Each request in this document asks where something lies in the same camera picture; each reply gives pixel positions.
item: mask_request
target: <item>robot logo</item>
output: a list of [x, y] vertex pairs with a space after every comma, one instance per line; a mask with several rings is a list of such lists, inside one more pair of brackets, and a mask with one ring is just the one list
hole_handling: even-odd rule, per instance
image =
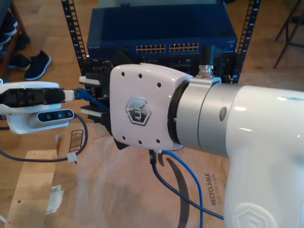
[[151, 116], [147, 101], [143, 97], [132, 96], [125, 108], [131, 123], [145, 126]]

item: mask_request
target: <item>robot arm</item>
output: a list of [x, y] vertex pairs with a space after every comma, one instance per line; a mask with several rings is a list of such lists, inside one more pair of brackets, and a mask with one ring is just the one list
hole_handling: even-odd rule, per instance
[[72, 100], [74, 92], [51, 82], [17, 82], [0, 85], [0, 114], [7, 116], [12, 132], [23, 134], [67, 126], [74, 118], [61, 103]]
[[120, 65], [110, 77], [117, 141], [231, 159], [227, 228], [303, 226], [303, 101], [302, 92], [221, 84], [150, 64]]

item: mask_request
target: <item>black rack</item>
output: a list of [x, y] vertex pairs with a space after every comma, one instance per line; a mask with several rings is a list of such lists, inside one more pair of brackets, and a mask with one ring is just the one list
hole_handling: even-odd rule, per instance
[[79, 22], [75, 10], [75, 5], [73, 0], [61, 0], [63, 11], [66, 16], [66, 22], [68, 29], [70, 31], [71, 39], [73, 42], [73, 47], [78, 60], [81, 75], [85, 76], [87, 71], [87, 57], [86, 49], [82, 39]]
[[248, 51], [249, 43], [251, 41], [253, 27], [256, 23], [257, 13], [259, 11], [260, 4], [261, 0], [249, 0], [247, 14], [241, 33], [241, 39], [238, 44], [236, 63], [234, 66], [233, 75], [230, 79], [232, 84], [238, 84], [238, 80], [241, 75], [245, 57]]
[[[80, 32], [79, 22], [75, 10], [73, 0], [61, 0], [62, 7], [66, 16], [66, 22], [70, 31], [71, 39], [77, 56], [81, 75], [85, 76], [86, 73], [92, 72], [89, 58], [87, 58], [86, 50], [83, 44], [83, 39]], [[257, 13], [260, 8], [261, 0], [249, 0], [249, 6], [245, 17], [245, 22], [233, 61], [230, 61], [231, 69], [230, 83], [238, 84], [238, 80], [243, 68], [249, 43], [251, 40], [253, 28], [257, 19]]]

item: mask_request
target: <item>chair leg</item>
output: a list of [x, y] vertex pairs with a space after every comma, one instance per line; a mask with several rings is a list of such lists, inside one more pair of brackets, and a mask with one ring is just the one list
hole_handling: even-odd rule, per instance
[[292, 31], [292, 33], [291, 33], [289, 39], [288, 39], [287, 42], [285, 43], [285, 46], [284, 46], [284, 48], [283, 48], [283, 50], [282, 50], [282, 52], [281, 52], [279, 58], [277, 59], [277, 61], [276, 61], [276, 63], [275, 63], [274, 69], [276, 69], [277, 65], [279, 64], [281, 58], [283, 57], [283, 55], [284, 55], [284, 53], [285, 53], [285, 51], [286, 51], [288, 45], [290, 45], [290, 42], [291, 42], [292, 38], [294, 37], [295, 32], [298, 30], [298, 28], [299, 28], [299, 26], [300, 26], [300, 24], [301, 24], [301, 22], [302, 22], [303, 19], [304, 19], [304, 10], [303, 10], [303, 12], [302, 12], [302, 14], [301, 14], [301, 16], [300, 16], [300, 19], [299, 19], [298, 23], [296, 24], [294, 30]]
[[18, 13], [18, 10], [17, 10], [17, 7], [15, 5], [15, 2], [14, 0], [12, 1], [11, 3], [11, 6], [10, 6], [10, 11], [11, 13], [14, 15], [16, 21], [18, 22], [19, 26], [20, 26], [20, 31], [23, 35], [26, 35], [27, 36], [27, 32], [25, 30], [25, 27], [23, 25], [23, 22], [21, 20], [21, 17], [20, 17], [20, 14]]
[[302, 2], [302, 0], [298, 0], [296, 5], [294, 6], [294, 8], [291, 10], [289, 16], [287, 17], [284, 25], [282, 26], [281, 30], [279, 31], [279, 34], [276, 36], [275, 41], [277, 42], [277, 40], [279, 39], [279, 37], [281, 36], [284, 28], [288, 25], [290, 18], [293, 16], [293, 14], [295, 13], [295, 11], [297, 10], [297, 8], [299, 7], [300, 3]]

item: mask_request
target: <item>shoe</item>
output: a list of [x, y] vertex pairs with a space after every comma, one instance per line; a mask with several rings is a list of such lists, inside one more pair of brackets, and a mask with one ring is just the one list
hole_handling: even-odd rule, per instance
[[3, 20], [3, 23], [9, 23], [9, 24], [13, 24], [13, 26], [16, 28], [18, 26], [18, 22], [16, 21], [16, 19], [14, 18], [14, 16], [12, 15], [11, 12], [7, 11], [5, 18]]
[[22, 54], [13, 55], [10, 59], [8, 68], [16, 68], [27, 71], [30, 66], [30, 61]]
[[24, 50], [26, 45], [30, 43], [30, 38], [27, 35], [20, 34], [18, 36], [14, 51]]
[[37, 56], [30, 58], [30, 62], [30, 67], [24, 75], [24, 80], [26, 81], [34, 81], [41, 78], [47, 67], [51, 64], [52, 58], [44, 51], [40, 51]]
[[2, 26], [0, 28], [0, 34], [13, 36], [17, 33], [18, 22], [15, 20], [13, 15], [7, 11], [5, 18], [3, 20]]
[[0, 44], [6, 44], [10, 41], [10, 36], [0, 34]]

